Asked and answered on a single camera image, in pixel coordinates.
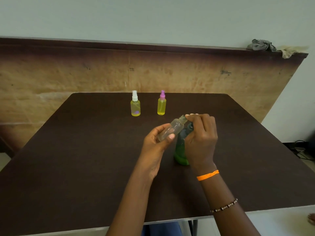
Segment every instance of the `orange thread bracelet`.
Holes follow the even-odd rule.
[[[212,173],[205,174],[205,175],[203,175],[203,176],[199,176],[199,177],[197,177],[197,179],[198,179],[199,181],[202,181],[202,180],[205,180],[205,179],[207,179],[207,178],[210,178],[210,177],[212,177],[212,176],[214,176],[214,175],[216,175],[216,174],[218,174],[218,173],[219,173],[219,170],[215,170],[215,171],[212,172]]]

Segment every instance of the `left hand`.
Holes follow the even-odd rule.
[[[154,128],[143,141],[141,154],[137,161],[136,168],[140,167],[142,170],[148,171],[151,180],[155,178],[158,170],[160,169],[160,163],[164,151],[175,138],[175,134],[172,133],[163,141],[158,141],[157,135],[168,126],[169,123],[166,123]]]

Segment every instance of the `right hand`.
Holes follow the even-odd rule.
[[[215,118],[209,114],[186,114],[185,117],[194,125],[194,131],[185,138],[185,154],[192,170],[197,176],[215,171],[213,153],[218,140]]]

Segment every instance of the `forearm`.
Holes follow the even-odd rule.
[[[212,210],[224,207],[235,200],[220,174],[202,180],[200,183]],[[260,235],[238,202],[223,211],[214,212],[213,216],[221,236]]]
[[[148,171],[136,166],[106,236],[141,235],[151,184]]]

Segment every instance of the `plastic bottle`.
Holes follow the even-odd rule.
[[[166,99],[165,99],[165,92],[164,90],[161,91],[160,98],[158,99],[158,114],[164,115],[165,114],[165,107],[166,107]]]
[[[187,119],[184,115],[182,115],[180,118],[175,118],[171,125],[164,129],[159,135],[158,139],[159,141],[163,141],[169,134],[174,133],[175,135],[178,134],[181,130],[184,128],[184,124],[187,122]]]
[[[140,115],[140,101],[138,100],[137,91],[132,91],[132,101],[130,102],[131,105],[131,114],[135,117]]]
[[[187,161],[185,154],[185,138],[194,130],[194,126],[191,123],[188,124],[187,128],[180,131],[177,137],[176,147],[175,147],[175,160],[184,166],[188,166],[189,162]]]

